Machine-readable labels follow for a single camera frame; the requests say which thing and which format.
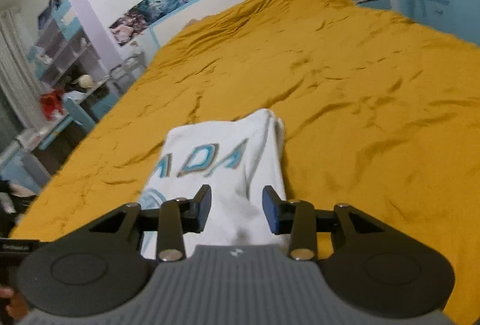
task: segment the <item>cube shelf unit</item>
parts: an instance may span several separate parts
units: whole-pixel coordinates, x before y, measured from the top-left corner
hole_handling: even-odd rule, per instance
[[[46,54],[50,65],[39,58]],[[103,80],[122,62],[114,38],[101,25],[88,0],[61,0],[60,6],[39,32],[28,58],[34,63],[36,77],[47,88],[61,88],[64,76],[73,65]]]

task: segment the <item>bed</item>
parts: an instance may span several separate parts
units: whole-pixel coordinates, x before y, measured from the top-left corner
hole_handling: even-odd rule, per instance
[[[270,108],[288,196],[348,202],[440,251],[445,312],[480,315],[480,50],[351,0],[247,0],[186,27],[79,145],[14,238],[138,199],[168,130]],[[319,238],[320,256],[332,251]]]

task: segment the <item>white towel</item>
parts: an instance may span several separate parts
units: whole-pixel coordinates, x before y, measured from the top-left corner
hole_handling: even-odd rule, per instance
[[[140,197],[142,209],[165,200],[193,198],[212,187],[205,230],[183,236],[191,256],[195,246],[285,244],[274,236],[262,208],[262,190],[272,186],[285,200],[280,168],[284,128],[273,112],[260,109],[236,122],[211,121],[172,129]],[[142,255],[155,258],[157,233],[143,238]]]

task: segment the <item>black circular pad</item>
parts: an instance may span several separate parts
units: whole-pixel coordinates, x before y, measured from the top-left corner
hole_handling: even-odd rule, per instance
[[[93,283],[106,271],[107,262],[101,256],[89,253],[72,253],[58,258],[52,265],[52,276],[60,283],[73,286]]]
[[[401,286],[412,283],[422,269],[414,257],[400,253],[379,253],[365,263],[367,274],[385,285]]]
[[[324,260],[322,270],[342,300],[390,318],[442,308],[455,280],[443,256],[401,233],[358,234]]]
[[[69,235],[21,264],[17,282],[26,300],[52,315],[100,314],[134,298],[148,281],[147,261],[114,234]]]

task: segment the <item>hand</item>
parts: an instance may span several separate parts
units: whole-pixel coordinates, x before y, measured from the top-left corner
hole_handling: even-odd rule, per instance
[[[23,296],[12,288],[0,286],[0,298],[10,299],[10,304],[5,309],[8,315],[15,321],[21,320],[28,314],[28,306]]]

